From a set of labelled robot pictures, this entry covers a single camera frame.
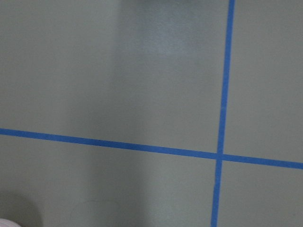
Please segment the pink bowl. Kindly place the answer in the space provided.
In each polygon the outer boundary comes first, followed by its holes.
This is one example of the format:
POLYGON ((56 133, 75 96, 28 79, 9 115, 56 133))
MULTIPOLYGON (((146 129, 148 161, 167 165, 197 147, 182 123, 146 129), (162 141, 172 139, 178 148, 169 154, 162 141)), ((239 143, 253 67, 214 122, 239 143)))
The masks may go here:
POLYGON ((19 227, 19 225, 13 221, 1 218, 0 227, 19 227))

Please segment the blue tape line right lengthwise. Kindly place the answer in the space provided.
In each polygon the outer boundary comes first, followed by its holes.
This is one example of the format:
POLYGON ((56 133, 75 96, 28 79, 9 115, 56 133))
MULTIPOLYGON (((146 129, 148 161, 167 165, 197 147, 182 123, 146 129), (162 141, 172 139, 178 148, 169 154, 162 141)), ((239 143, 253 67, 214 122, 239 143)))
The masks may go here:
POLYGON ((211 213, 211 222, 210 222, 211 227, 217 226, 218 217, 219 217, 225 126, 226 126, 226 116, 227 116, 230 65, 231 65, 231 53, 232 53, 232 31, 233 31, 234 8, 235 8, 235 1, 230 0, 228 4, 228 14, 227 14, 227 22, 226 22, 220 119, 219 119, 218 138, 217 138, 214 190, 213 190, 212 213, 211 213))

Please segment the blue tape line crosswise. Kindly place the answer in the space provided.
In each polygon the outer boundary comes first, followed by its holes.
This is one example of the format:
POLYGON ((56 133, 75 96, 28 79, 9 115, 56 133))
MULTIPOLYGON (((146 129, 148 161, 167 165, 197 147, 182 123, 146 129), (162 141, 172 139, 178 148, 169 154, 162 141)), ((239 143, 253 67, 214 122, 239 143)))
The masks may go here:
POLYGON ((228 154, 219 155, 212 152, 195 151, 195 150, 180 149, 180 148, 167 148, 167 147, 159 147, 159 146, 140 145, 133 143, 88 139, 81 137, 72 137, 72 136, 55 135, 55 134, 30 132, 30 131, 19 131, 19 130, 4 129, 4 128, 1 128, 0 133, 1 135, 14 136, 14 137, 83 144, 83 145, 99 146, 106 148, 119 148, 119 149, 135 150, 135 151, 179 155, 186 157, 206 158, 213 160, 219 159, 222 161, 248 163, 248 164, 264 165, 264 166, 276 166, 276 167, 284 167, 291 169, 303 168, 303 164, 300 162, 291 162, 291 161, 274 160, 274 159, 257 158, 257 157, 245 157, 245 156, 236 156, 236 155, 228 155, 228 154))

